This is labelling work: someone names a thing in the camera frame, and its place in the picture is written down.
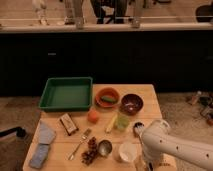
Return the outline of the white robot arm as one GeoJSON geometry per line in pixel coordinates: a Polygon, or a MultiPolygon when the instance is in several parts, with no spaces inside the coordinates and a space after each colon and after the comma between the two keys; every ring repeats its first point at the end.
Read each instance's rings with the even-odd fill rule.
{"type": "Polygon", "coordinates": [[[213,171],[213,145],[171,136],[171,127],[164,119],[156,119],[147,127],[136,122],[133,130],[141,143],[142,156],[149,171],[154,171],[164,154],[213,171]]]}

